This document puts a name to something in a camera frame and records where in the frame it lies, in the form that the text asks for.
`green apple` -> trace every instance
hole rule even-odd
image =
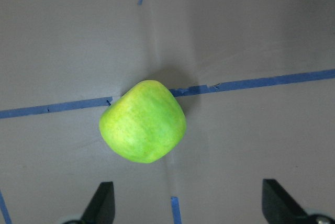
[[[109,147],[122,157],[151,163],[180,142],[185,134],[186,119],[164,85],[145,80],[102,114],[99,129]]]

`yellow-green fruit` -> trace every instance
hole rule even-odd
[[[122,157],[151,163],[170,152],[186,130],[185,115],[158,81],[138,83],[101,116],[103,139]]]

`screw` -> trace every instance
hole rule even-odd
[[[317,224],[330,224],[330,220],[323,216],[319,216],[318,218],[316,218],[316,222]]]

